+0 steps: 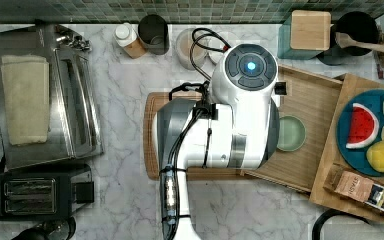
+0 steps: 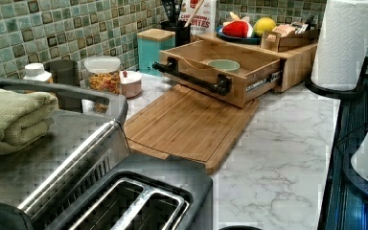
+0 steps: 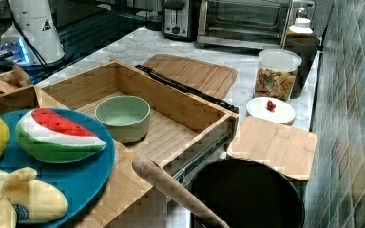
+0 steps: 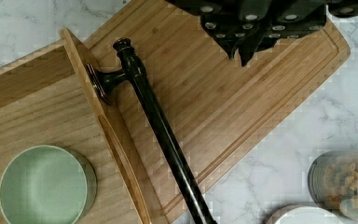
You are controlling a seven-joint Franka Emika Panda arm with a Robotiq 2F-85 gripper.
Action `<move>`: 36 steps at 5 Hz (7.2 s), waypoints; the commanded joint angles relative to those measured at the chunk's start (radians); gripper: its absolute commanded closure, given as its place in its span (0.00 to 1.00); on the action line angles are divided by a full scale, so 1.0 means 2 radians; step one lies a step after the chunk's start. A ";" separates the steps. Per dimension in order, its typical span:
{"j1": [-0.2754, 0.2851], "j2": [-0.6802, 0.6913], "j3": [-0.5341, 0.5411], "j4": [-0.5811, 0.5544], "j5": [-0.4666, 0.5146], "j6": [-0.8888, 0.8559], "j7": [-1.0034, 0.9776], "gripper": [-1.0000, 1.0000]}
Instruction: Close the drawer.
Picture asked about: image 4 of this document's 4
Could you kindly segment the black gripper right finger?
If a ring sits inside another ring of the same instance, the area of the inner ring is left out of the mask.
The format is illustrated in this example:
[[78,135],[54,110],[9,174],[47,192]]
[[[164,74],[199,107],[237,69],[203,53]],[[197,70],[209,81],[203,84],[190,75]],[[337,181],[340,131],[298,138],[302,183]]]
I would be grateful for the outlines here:
[[326,11],[338,18],[358,16],[358,0],[238,0],[238,19],[252,24],[239,46],[241,65],[280,38],[300,38],[321,30]]

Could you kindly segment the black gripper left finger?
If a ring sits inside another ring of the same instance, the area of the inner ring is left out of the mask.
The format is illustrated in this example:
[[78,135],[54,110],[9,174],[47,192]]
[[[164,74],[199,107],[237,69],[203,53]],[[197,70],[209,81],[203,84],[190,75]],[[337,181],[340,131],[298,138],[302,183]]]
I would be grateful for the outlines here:
[[242,13],[246,0],[167,0],[183,11],[200,18],[204,31],[232,60],[238,52],[242,60],[251,60],[263,35],[260,16]]

